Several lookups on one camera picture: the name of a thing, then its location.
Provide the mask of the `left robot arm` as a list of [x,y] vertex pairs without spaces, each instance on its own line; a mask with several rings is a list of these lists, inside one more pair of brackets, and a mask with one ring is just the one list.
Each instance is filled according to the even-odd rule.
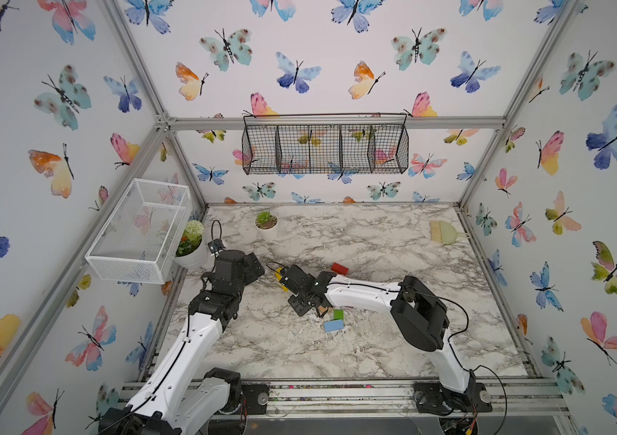
[[216,413],[234,414],[244,404],[241,375],[214,368],[190,396],[186,394],[203,359],[238,317],[245,286],[264,275],[254,253],[223,250],[214,270],[203,274],[203,288],[188,306],[188,317],[174,344],[145,385],[125,408],[109,409],[100,434],[205,434]]

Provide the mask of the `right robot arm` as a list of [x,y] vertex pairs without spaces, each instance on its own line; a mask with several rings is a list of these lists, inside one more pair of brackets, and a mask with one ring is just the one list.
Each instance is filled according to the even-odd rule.
[[297,315],[312,308],[343,307],[391,315],[406,342],[429,354],[444,390],[466,394],[475,385],[451,342],[446,305],[416,277],[390,283],[351,279],[333,271],[314,277],[296,265],[279,269],[276,277],[290,291],[289,303]]

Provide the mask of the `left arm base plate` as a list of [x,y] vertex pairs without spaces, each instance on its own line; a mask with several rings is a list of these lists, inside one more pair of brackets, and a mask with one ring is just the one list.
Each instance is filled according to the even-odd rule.
[[270,386],[257,382],[241,385],[241,413],[246,416],[265,415],[270,401]]

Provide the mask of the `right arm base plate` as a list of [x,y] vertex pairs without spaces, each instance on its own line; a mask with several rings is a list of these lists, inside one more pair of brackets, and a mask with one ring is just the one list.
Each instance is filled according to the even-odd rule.
[[444,388],[439,382],[416,382],[413,385],[415,407],[419,413],[439,417],[452,413],[491,413],[491,396],[480,382],[470,384],[465,393]]

